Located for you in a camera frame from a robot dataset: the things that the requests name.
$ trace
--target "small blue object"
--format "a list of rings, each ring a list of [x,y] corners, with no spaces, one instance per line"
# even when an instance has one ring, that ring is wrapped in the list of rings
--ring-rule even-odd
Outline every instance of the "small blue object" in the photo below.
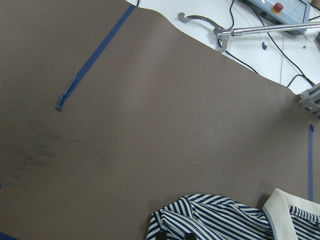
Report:
[[[18,239],[0,232],[0,240],[18,240]]]
[[[266,50],[266,49],[267,49],[267,47],[268,47],[268,46],[267,46],[267,45],[265,45],[265,42],[263,42],[263,43],[262,43],[262,48],[263,48],[263,50]]]
[[[308,135],[308,200],[314,201],[314,131],[315,126],[309,127]]]
[[[115,24],[115,26],[111,29],[109,34],[105,37],[105,39],[101,42],[101,44],[98,46],[98,48],[94,51],[94,53],[91,55],[91,57],[86,61],[86,63],[82,66],[82,68],[79,70],[77,75],[75,76],[74,80],[70,83],[67,90],[62,94],[59,98],[58,104],[56,105],[55,109],[57,111],[62,110],[63,104],[67,101],[68,97],[72,94],[72,92],[75,90],[75,88],[78,86],[78,84],[81,82],[81,80],[84,78],[84,76],[87,74],[87,72],[90,70],[90,68],[93,66],[95,61],[99,58],[99,56],[102,54],[102,52],[105,50],[105,48],[109,45],[111,40],[114,38],[114,36],[117,34],[119,29],[122,27],[122,25],[125,23],[125,21],[128,19],[128,17],[131,15],[131,13],[136,8],[135,5],[130,5],[129,8],[125,11],[125,13],[122,15],[122,17],[119,19],[119,21]]]

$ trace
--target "control box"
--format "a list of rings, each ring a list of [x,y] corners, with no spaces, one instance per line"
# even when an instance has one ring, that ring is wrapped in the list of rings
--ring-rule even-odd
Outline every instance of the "control box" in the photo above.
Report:
[[[242,0],[263,18],[281,24],[301,24],[309,20],[310,4],[306,0]],[[302,35],[306,29],[288,31]]]

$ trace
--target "red emergency stop button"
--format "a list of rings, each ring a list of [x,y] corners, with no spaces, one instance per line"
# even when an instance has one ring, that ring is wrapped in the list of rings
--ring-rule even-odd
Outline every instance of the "red emergency stop button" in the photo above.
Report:
[[[272,7],[272,11],[274,11],[276,14],[279,14],[283,9],[284,9],[284,6],[280,2],[277,2]]]

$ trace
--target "red button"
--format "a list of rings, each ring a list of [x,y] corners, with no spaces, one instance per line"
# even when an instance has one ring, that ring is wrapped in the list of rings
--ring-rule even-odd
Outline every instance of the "red button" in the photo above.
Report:
[[[282,10],[284,9],[284,6],[277,2],[274,6],[273,6],[273,10],[275,10],[277,13],[280,13]]]

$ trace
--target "striped shirt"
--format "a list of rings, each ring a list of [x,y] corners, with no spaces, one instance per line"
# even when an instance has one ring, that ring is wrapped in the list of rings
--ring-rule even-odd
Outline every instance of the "striped shirt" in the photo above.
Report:
[[[275,189],[262,210],[219,195],[183,196],[151,216],[146,240],[320,240],[320,205]]]

